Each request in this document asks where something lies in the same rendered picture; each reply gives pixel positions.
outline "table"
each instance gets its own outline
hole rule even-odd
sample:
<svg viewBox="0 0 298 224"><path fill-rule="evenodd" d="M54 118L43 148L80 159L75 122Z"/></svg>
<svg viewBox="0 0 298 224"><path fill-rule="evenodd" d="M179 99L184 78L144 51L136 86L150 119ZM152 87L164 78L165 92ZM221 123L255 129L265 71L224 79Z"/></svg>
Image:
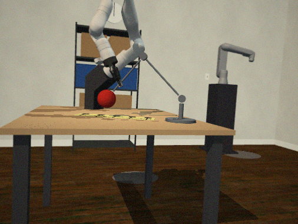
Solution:
<svg viewBox="0 0 298 224"><path fill-rule="evenodd" d="M84 110L83 107L40 106L1 127L0 134L14 135L12 224L29 223L30 151L33 134L45 136L44 206L49 206L51 201L53 135L146 135L146 199L151 197L155 135L213 136L212 144L206 150L202 223L217 223L223 139L236 132L202 121L194 124L169 123L165 121L166 117L178 115L156 109Z"/></svg>

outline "round gray base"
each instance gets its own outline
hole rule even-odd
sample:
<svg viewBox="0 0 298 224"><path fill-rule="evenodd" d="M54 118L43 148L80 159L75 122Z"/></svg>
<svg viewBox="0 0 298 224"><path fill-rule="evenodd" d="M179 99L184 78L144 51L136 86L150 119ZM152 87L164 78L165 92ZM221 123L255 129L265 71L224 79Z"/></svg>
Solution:
<svg viewBox="0 0 298 224"><path fill-rule="evenodd" d="M133 183L134 185L140 185L145 183L145 172L140 171L130 171L116 173L113 175L113 180L120 183ZM152 174L152 182L156 181L158 176Z"/></svg>
<svg viewBox="0 0 298 224"><path fill-rule="evenodd" d="M197 122L195 119L184 118L184 117L182 119L179 119L178 117L166 117L165 121L172 122L172 123L183 123L183 124L193 124Z"/></svg>
<svg viewBox="0 0 298 224"><path fill-rule="evenodd" d="M256 153L250 153L249 151L238 151L238 154L225 154L226 156L235 157L235 158L241 158L241 159L258 159L261 158L261 155Z"/></svg>

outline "wooden floor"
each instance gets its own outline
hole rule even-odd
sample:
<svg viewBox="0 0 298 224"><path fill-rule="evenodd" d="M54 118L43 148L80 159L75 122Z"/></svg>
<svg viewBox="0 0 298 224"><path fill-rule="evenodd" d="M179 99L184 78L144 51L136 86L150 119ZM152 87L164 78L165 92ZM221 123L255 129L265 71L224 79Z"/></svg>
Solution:
<svg viewBox="0 0 298 224"><path fill-rule="evenodd" d="M278 146L234 146L259 159L223 156L219 223L297 224L298 152ZM30 223L201 223L206 152L155 146L151 199L143 185L113 174L145 171L145 147L53 147L52 198L42 207L43 148L31 148ZM11 222L12 148L0 148L0 223Z"/></svg>

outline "red ball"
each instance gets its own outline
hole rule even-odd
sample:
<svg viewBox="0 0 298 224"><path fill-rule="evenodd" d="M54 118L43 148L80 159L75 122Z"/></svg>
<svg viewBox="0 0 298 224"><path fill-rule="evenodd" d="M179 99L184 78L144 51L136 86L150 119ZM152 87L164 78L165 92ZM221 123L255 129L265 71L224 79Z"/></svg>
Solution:
<svg viewBox="0 0 298 224"><path fill-rule="evenodd" d="M97 96L97 101L100 106L109 108L115 104L116 96L111 90L102 90Z"/></svg>

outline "yellow tape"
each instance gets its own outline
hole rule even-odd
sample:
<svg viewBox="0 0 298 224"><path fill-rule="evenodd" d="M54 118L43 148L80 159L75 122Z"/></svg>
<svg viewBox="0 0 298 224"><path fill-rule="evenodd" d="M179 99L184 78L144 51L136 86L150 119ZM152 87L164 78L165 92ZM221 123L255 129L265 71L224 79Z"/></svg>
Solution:
<svg viewBox="0 0 298 224"><path fill-rule="evenodd" d="M76 114L75 116L87 116L87 117L101 117L101 118L120 118L130 120L151 120L154 121L154 117L133 117L133 116L122 116L122 115L109 115L109 114Z"/></svg>

